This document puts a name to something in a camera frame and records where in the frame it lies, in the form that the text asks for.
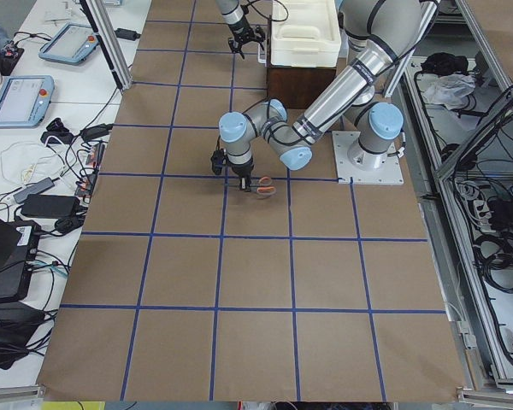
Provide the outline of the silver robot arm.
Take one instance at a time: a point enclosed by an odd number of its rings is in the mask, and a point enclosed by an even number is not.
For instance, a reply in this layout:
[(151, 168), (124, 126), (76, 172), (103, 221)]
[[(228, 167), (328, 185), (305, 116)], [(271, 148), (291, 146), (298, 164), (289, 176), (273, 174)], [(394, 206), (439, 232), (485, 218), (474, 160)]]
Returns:
[(307, 166), (311, 147), (342, 114), (365, 110), (374, 98), (374, 83), (399, 65), (418, 45), (429, 24), (422, 1), (340, 1), (343, 28), (353, 57), (331, 85), (288, 125), (280, 101), (261, 101), (243, 113), (230, 112), (219, 120), (219, 137), (210, 158), (216, 175), (230, 168), (239, 188), (252, 190), (252, 140), (261, 137), (291, 171)]
[(266, 35), (261, 27), (253, 28), (250, 25), (246, 18), (248, 6), (235, 0), (215, 0), (215, 4), (232, 34), (227, 42), (233, 54), (245, 58), (243, 46), (248, 43), (258, 44), (259, 49), (264, 51)]

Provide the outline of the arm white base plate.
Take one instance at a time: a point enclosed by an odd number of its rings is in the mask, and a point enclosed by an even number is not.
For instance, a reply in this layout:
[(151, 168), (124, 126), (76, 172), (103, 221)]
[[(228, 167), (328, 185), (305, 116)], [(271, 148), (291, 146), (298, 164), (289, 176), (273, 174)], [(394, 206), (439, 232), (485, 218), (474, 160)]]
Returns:
[(400, 160), (394, 142), (388, 151), (370, 154), (359, 144), (360, 132), (333, 131), (337, 180), (343, 185), (402, 185)]

